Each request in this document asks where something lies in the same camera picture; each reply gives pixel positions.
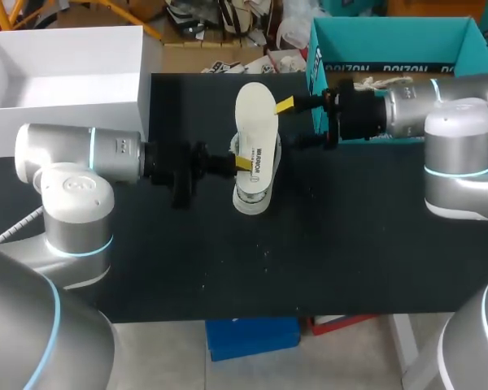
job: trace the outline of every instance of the white sneaker sole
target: white sneaker sole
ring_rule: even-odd
[[[275,175],[277,174],[277,168],[280,164],[280,159],[282,156],[282,144],[280,141],[280,136],[277,135],[277,146],[275,149],[275,161],[273,163],[273,171],[272,171],[272,178],[271,183],[269,184],[268,189],[266,190],[266,195],[259,201],[254,203],[249,203],[241,199],[238,196],[237,185],[233,188],[233,205],[235,208],[246,215],[258,215],[265,212],[269,207],[269,202],[271,201],[271,196],[273,192],[273,183],[275,182]]]

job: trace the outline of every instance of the white cable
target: white cable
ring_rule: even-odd
[[[379,91],[380,89],[385,89],[390,85],[407,84],[412,83],[413,81],[414,79],[412,79],[410,76],[394,77],[392,79],[378,81],[374,81],[372,77],[367,77],[366,79],[363,79],[361,83],[355,83],[355,89],[357,91]]]
[[[0,244],[11,237],[13,234],[17,233],[21,228],[24,228],[27,224],[31,223],[35,218],[43,214],[43,206],[38,207],[29,214],[27,217],[15,223],[15,225],[9,227],[4,233],[0,235]]]

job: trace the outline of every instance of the white table leg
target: white table leg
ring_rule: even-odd
[[[402,375],[408,367],[417,359],[418,351],[414,331],[410,324],[408,314],[392,314],[389,316],[390,332],[394,339],[396,352],[398,353],[399,366]]]

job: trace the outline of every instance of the white shoe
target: white shoe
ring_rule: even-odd
[[[232,146],[230,148],[232,153],[238,150],[238,134],[235,134],[231,140]],[[280,164],[280,158],[282,156],[282,143],[280,142],[280,136],[277,135],[277,145],[275,148],[275,161],[273,163],[272,178],[269,183],[268,188],[258,194],[249,195],[244,193],[235,184],[233,189],[233,205],[235,208],[243,214],[246,215],[258,215],[266,211],[271,201],[271,195],[273,192],[273,182],[275,180],[275,174],[277,173],[278,164]]]
[[[237,173],[233,190],[233,204],[243,214],[263,213],[271,201],[272,185],[281,158],[276,105],[269,89],[260,83],[244,85],[235,102],[237,134],[231,141],[230,150],[253,163],[251,172]]]

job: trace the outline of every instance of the blue box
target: blue box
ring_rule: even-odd
[[[382,3],[383,0],[320,0],[320,6],[332,16],[358,16]]]
[[[309,93],[327,89],[325,72],[333,71],[487,73],[488,46],[471,18],[315,19],[307,55]],[[312,117],[317,134],[329,130],[323,108]]]
[[[295,347],[300,341],[296,318],[254,318],[206,321],[211,360],[239,358]]]

